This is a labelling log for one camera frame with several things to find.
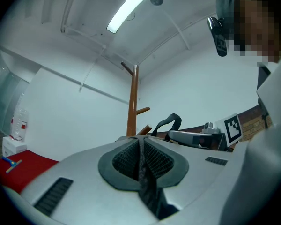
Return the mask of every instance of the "black strap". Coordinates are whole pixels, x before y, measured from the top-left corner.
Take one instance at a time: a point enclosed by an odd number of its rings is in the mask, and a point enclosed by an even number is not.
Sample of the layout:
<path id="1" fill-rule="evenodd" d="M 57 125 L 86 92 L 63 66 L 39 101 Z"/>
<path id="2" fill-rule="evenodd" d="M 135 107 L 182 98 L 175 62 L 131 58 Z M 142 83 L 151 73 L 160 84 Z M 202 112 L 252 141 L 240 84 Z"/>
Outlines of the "black strap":
<path id="1" fill-rule="evenodd" d="M 153 212 L 158 219 L 164 219 L 176 212 L 178 209 L 167 203 L 163 193 L 163 189 L 157 186 L 157 179 L 154 177 L 152 171 L 146 160 L 145 141 L 148 136 L 135 136 L 139 140 L 140 160 L 139 160 L 139 175 L 138 181 L 140 183 L 139 197 L 146 204 L 146 206 Z"/>
<path id="2" fill-rule="evenodd" d="M 163 120 L 163 121 L 161 121 L 160 123 L 157 124 L 157 126 L 156 126 L 156 128 L 154 129 L 154 131 L 152 132 L 151 136 L 156 137 L 156 136 L 157 136 L 157 130 L 158 130 L 160 127 L 162 127 L 163 125 L 169 124 L 169 123 L 171 123 L 172 121 L 175 121 L 175 122 L 174 122 L 172 128 L 170 129 L 170 131 L 171 131 L 171 130 L 178 131 L 179 128 L 180 128 L 180 125 L 181 125 L 181 121 L 182 121 L 182 120 L 181 120 L 181 118 L 180 118 L 177 114 L 173 113 L 173 114 L 171 114 L 170 116 L 168 116 L 167 119 L 165 119 L 165 120 Z M 165 140 L 165 141 L 169 141 L 169 140 L 170 140 L 169 133 L 167 133 L 167 135 L 165 136 L 164 140 Z"/>

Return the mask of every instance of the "brick wall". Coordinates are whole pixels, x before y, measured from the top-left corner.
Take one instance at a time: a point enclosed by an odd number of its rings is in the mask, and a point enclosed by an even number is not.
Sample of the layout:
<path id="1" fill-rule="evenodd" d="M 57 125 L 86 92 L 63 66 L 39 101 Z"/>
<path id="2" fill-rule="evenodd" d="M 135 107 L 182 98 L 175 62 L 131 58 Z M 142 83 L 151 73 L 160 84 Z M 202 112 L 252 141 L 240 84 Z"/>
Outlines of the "brick wall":
<path id="1" fill-rule="evenodd" d="M 268 127 L 270 127 L 272 124 L 271 118 L 269 116 L 266 117 L 266 123 Z M 243 123 L 242 129 L 244 136 L 241 141 L 250 140 L 256 133 L 265 129 L 265 123 L 261 116 L 258 116 L 248 122 Z"/>
<path id="2" fill-rule="evenodd" d="M 242 112 L 238 115 L 240 124 L 243 129 L 243 138 L 241 141 L 250 140 L 254 135 L 261 130 L 265 129 L 264 120 L 261 118 L 262 110 L 259 106 L 255 106 L 245 112 Z M 266 118 L 268 127 L 271 126 L 272 121 L 269 116 Z M 192 127 L 187 129 L 182 129 L 184 132 L 191 133 L 200 133 L 203 129 L 204 125 L 198 127 Z M 160 138 L 164 138 L 167 132 L 157 133 L 157 136 Z"/>

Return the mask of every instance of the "white ceiling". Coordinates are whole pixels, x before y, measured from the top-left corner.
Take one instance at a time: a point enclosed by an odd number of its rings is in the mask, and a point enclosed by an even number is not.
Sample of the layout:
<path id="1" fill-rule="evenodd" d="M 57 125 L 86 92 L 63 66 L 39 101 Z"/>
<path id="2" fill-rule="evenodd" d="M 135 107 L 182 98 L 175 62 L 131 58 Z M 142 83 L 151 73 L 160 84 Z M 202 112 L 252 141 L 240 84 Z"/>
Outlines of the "white ceiling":
<path id="1" fill-rule="evenodd" d="M 187 47 L 178 34 L 171 19 L 182 30 L 185 40 L 190 45 L 198 43 L 205 32 L 190 34 L 183 32 L 190 24 L 215 12 L 215 0 L 164 0 L 159 6 L 153 6 L 150 0 L 144 0 L 134 11 L 135 18 L 125 21 L 118 32 L 113 34 L 106 27 L 125 0 L 18 0 L 10 10 L 10 16 L 26 20 L 89 47 L 120 67 L 140 65 L 140 79 L 152 69 L 162 65 L 158 61 L 178 55 Z M 164 52 L 156 50 L 163 45 Z M 155 52 L 154 59 L 148 61 Z"/>

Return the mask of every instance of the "fluorescent light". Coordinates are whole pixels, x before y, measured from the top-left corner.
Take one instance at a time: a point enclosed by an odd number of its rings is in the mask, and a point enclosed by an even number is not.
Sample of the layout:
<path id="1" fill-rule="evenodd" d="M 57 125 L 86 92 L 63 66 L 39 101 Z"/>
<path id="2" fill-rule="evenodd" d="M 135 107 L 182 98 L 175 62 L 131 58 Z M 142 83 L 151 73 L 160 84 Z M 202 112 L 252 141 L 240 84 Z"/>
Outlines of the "fluorescent light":
<path id="1" fill-rule="evenodd" d="M 116 33 L 129 14 L 144 0 L 126 0 L 107 26 L 107 30 Z"/>

